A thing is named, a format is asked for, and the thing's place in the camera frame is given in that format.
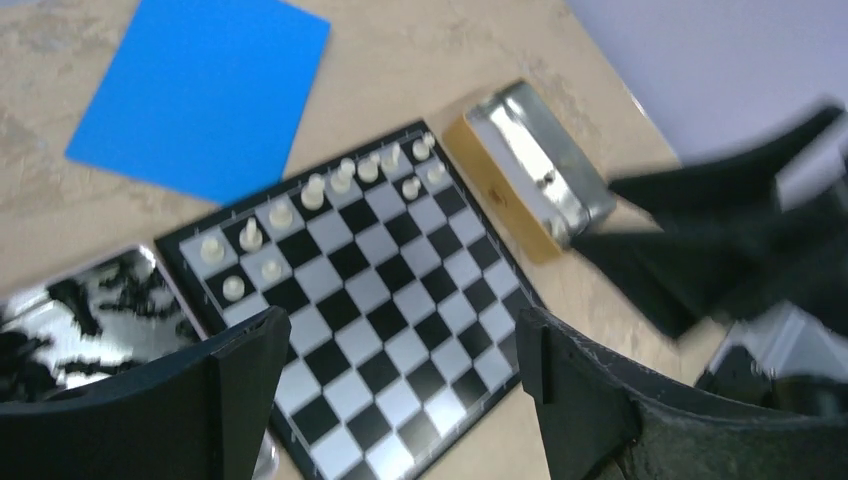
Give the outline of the white bishop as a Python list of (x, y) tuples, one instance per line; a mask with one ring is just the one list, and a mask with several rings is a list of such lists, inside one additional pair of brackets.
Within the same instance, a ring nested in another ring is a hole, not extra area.
[(380, 174), (380, 154), (372, 152), (362, 157), (357, 163), (357, 177), (361, 182), (373, 183)]
[(289, 203), (286, 200), (275, 201), (269, 207), (268, 219), (275, 229), (287, 229), (293, 222), (293, 213)]

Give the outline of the white queen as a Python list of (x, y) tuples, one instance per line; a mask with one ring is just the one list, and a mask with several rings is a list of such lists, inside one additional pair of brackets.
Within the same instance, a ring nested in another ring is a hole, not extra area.
[(339, 195), (348, 192), (356, 171), (356, 163), (351, 158), (343, 158), (330, 177), (332, 190)]

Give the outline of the white rook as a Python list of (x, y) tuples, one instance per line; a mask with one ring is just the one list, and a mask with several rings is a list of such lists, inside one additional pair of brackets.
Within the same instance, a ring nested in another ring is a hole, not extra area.
[(220, 263), (226, 254), (221, 241), (215, 236), (204, 238), (200, 245), (201, 260), (207, 265)]

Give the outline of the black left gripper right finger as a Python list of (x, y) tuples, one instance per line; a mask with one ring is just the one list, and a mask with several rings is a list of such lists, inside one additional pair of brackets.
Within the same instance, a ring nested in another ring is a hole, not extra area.
[(554, 479), (843, 479), (847, 387), (826, 377), (718, 392), (682, 384), (540, 308), (516, 326)]

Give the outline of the white king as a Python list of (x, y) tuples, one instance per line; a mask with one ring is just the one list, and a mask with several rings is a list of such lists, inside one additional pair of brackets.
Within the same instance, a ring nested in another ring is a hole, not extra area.
[(300, 192), (303, 207), (310, 211), (319, 210), (325, 200), (325, 179), (321, 174), (313, 174)]

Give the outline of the white piece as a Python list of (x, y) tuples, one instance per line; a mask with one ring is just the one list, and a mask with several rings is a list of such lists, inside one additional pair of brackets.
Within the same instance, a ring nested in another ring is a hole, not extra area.
[(255, 217), (249, 217), (239, 234), (240, 247), (246, 252), (259, 250), (264, 243), (264, 235), (259, 229)]

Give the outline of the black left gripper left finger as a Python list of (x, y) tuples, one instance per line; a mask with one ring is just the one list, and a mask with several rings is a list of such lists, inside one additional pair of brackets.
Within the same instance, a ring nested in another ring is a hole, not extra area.
[(290, 321), (271, 307), (178, 352), (1, 407), (5, 479), (249, 479)]

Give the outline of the white knight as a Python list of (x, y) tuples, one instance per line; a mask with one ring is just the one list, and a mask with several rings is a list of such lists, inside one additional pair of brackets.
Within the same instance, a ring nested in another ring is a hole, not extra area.
[(393, 142), (380, 156), (380, 167), (386, 177), (393, 175), (400, 166), (402, 149), (398, 142)]

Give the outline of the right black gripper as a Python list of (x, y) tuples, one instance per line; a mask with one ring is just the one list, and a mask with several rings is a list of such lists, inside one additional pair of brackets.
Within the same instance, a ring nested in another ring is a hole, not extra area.
[(812, 224), (797, 228), (801, 246), (781, 257), (776, 257), (782, 252), (780, 234), (691, 225), (775, 212), (776, 175), (846, 118), (843, 106), (823, 103), (746, 150), (674, 170), (614, 177), (611, 192), (660, 227), (678, 230), (614, 230), (572, 241), (573, 250), (671, 339), (704, 318), (737, 320), (727, 297), (769, 261), (732, 295), (743, 316), (697, 388), (776, 410), (846, 410), (846, 178), (800, 207)]

